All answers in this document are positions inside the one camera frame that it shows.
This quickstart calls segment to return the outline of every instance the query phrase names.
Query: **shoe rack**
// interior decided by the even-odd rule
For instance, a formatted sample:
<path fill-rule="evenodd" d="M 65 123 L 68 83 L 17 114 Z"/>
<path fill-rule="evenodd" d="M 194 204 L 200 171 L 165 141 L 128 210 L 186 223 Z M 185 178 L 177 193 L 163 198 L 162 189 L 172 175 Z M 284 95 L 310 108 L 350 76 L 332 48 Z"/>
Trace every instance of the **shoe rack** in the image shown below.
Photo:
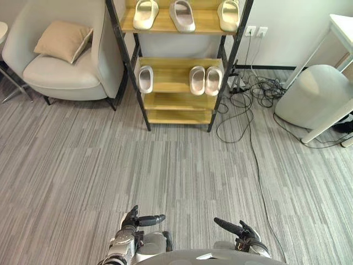
<path fill-rule="evenodd" d="M 249 18 L 254 0 L 245 0 L 243 13 L 237 32 L 227 32 L 220 28 L 217 8 L 223 0 L 189 0 L 196 30 L 188 34 L 219 35 L 221 37 L 217 58 L 215 59 L 170 59 L 143 57 L 138 39 L 139 33 L 149 34 L 184 34 L 177 31 L 170 15 L 169 5 L 174 0 L 158 0 L 159 13 L 149 30 L 137 30 L 132 26 L 137 0 L 125 1 L 125 12 L 118 18 L 113 0 L 105 0 L 116 41 L 119 46 L 125 72 L 129 74 L 138 104 L 141 108 L 148 131 L 151 124 L 205 124 L 207 131 L 212 130 L 217 110 L 221 102 L 224 89 L 234 64 L 242 36 Z M 124 42 L 126 33 L 133 33 L 135 49 L 130 58 Z M 229 58 L 227 58 L 224 42 L 227 35 L 234 38 Z M 153 68 L 153 92 L 143 97 L 137 85 L 135 67 L 150 65 Z M 195 96 L 190 92 L 189 72 L 194 66 L 210 66 L 224 68 L 222 85 L 218 96 L 206 94 Z"/>

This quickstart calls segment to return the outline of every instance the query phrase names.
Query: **white slipper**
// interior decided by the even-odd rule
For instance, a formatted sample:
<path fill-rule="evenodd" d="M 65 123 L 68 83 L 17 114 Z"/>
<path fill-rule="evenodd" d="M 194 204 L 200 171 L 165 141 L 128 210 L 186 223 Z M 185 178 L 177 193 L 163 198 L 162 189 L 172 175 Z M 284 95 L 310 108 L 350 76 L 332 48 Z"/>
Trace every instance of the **white slipper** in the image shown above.
<path fill-rule="evenodd" d="M 150 29 L 158 12 L 158 4 L 154 0 L 139 0 L 133 16 L 133 27 L 142 30 Z"/>
<path fill-rule="evenodd" d="M 138 75 L 138 86 L 143 94 L 151 93 L 153 90 L 153 70 L 149 65 L 142 66 Z"/>
<path fill-rule="evenodd" d="M 205 69 L 202 66 L 195 66 L 190 71 L 190 91 L 197 96 L 205 92 Z"/>
<path fill-rule="evenodd" d="M 188 1 L 176 0 L 174 3 L 171 3 L 169 13 L 178 31 L 184 33 L 195 31 L 194 15 Z"/>
<path fill-rule="evenodd" d="M 222 84 L 223 73 L 221 69 L 211 66 L 206 71 L 205 93 L 209 96 L 218 95 Z"/>
<path fill-rule="evenodd" d="M 239 26 L 239 5 L 238 1 L 225 0 L 218 6 L 218 17 L 220 27 L 224 31 L 234 32 Z"/>

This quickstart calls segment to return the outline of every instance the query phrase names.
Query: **gray striped carpet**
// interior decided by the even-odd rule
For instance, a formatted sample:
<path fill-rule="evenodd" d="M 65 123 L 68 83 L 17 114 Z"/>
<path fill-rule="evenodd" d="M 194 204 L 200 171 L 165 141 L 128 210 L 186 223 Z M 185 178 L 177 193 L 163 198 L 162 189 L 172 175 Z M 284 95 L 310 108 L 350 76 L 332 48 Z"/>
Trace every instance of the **gray striped carpet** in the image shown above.
<path fill-rule="evenodd" d="M 284 81 L 288 72 L 263 71 Z M 11 91 L 3 80 L 0 94 Z M 96 264 L 123 213 L 165 213 L 176 249 L 209 248 L 234 237 L 213 217 L 256 228 L 274 259 L 281 252 L 266 223 L 249 134 L 217 139 L 216 125 L 152 125 L 134 93 L 113 112 L 105 101 L 55 100 L 33 91 L 0 105 L 0 264 Z M 309 149 L 253 107 L 253 144 L 270 222 L 289 264 L 352 264 L 353 149 Z M 220 128 L 240 137 L 246 116 Z M 287 125 L 296 135 L 306 130 Z M 321 141 L 341 135 L 328 131 Z M 318 141 L 311 146 L 323 146 Z"/>

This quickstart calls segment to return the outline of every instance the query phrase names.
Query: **armchair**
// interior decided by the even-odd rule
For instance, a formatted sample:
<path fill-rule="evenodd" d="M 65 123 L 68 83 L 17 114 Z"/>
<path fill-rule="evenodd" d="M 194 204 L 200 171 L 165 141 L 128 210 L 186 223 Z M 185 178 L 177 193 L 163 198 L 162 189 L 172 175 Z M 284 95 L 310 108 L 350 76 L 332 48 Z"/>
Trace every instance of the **armchair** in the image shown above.
<path fill-rule="evenodd" d="M 44 30 L 54 20 L 93 28 L 92 47 L 72 65 L 33 52 Z M 13 24 L 3 59 L 32 89 L 66 100 L 106 99 L 124 94 L 127 75 L 104 0 L 29 0 Z"/>

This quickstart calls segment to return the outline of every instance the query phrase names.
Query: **wall socket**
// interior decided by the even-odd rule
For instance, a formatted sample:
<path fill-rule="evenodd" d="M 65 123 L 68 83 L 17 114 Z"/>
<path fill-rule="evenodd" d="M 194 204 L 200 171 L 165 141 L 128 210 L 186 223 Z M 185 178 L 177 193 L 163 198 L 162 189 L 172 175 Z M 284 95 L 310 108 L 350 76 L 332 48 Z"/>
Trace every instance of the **wall socket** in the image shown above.
<path fill-rule="evenodd" d="M 256 34 L 256 37 L 263 38 L 266 35 L 266 32 L 269 28 L 266 26 L 261 26 L 259 27 L 258 33 Z"/>
<path fill-rule="evenodd" d="M 256 31 L 256 26 L 247 26 L 247 29 L 245 31 L 245 37 L 254 36 L 255 31 Z"/>

